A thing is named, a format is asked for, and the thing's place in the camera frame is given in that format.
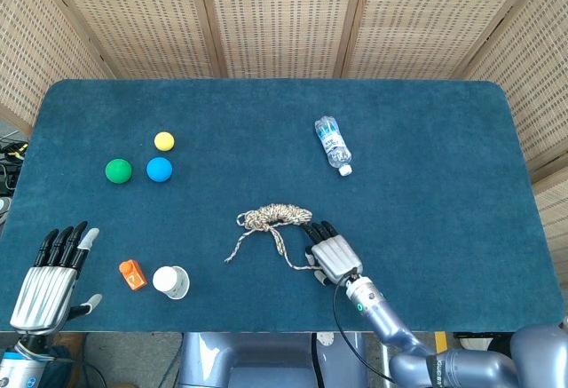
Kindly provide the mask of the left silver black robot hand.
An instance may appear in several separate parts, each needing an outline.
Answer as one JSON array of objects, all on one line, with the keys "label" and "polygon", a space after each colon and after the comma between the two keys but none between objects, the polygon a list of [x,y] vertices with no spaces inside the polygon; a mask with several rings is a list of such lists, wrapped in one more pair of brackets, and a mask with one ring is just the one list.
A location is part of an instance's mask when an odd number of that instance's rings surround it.
[{"label": "left silver black robot hand", "polygon": [[96,227],[83,221],[63,230],[54,229],[44,238],[34,264],[22,282],[10,325],[21,335],[49,336],[75,318],[88,315],[100,304],[99,293],[72,306],[79,280],[93,243],[99,236]]}]

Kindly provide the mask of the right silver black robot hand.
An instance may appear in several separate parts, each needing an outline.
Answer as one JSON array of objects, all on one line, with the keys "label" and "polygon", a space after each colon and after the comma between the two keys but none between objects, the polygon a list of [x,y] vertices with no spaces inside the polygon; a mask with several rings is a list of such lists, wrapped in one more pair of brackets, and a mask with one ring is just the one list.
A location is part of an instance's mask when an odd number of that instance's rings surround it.
[{"label": "right silver black robot hand", "polygon": [[315,266],[316,278],[324,285],[343,286],[343,277],[357,277],[363,273],[363,264],[351,245],[327,221],[302,224],[304,232],[312,241],[305,248],[305,256]]}]

